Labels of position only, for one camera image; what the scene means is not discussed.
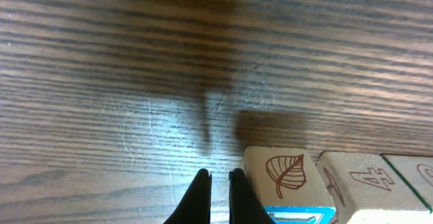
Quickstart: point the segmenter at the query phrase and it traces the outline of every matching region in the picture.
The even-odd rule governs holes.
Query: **engraved leaf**
[[[289,189],[299,189],[306,183],[304,154],[272,157],[266,162],[266,172],[277,184],[278,197],[283,198],[281,186]]]

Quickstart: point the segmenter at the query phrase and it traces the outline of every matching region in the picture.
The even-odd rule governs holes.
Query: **toy block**
[[[276,223],[327,224],[336,211],[306,150],[249,146],[242,168]]]
[[[380,155],[324,152],[317,170],[337,207],[332,224],[430,223],[428,209]]]
[[[432,214],[433,157],[384,155],[384,158]]]

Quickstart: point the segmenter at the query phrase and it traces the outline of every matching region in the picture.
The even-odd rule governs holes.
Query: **brown wood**
[[[432,0],[1,0],[0,223],[162,223],[245,145],[433,156]]]

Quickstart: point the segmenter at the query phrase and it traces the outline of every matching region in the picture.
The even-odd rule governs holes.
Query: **blue edge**
[[[276,206],[266,206],[265,210],[267,213],[269,212],[289,212],[289,213],[320,213],[322,214],[322,220],[318,224],[328,224],[332,217],[334,216],[336,209],[330,207],[276,207]],[[273,220],[276,224],[314,224],[316,220],[311,220],[308,223],[306,222],[277,222],[275,219]]]

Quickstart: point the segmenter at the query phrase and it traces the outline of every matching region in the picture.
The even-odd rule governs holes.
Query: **green edge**
[[[382,156],[382,158],[391,166],[392,170],[406,183],[406,185],[412,190],[412,192],[421,200],[421,202],[424,204],[424,206],[430,211],[430,214],[433,213],[432,207],[427,203],[426,200],[424,200],[419,194],[419,192],[409,183],[409,181],[401,174],[400,171],[398,171],[395,166],[389,161],[385,156]]]

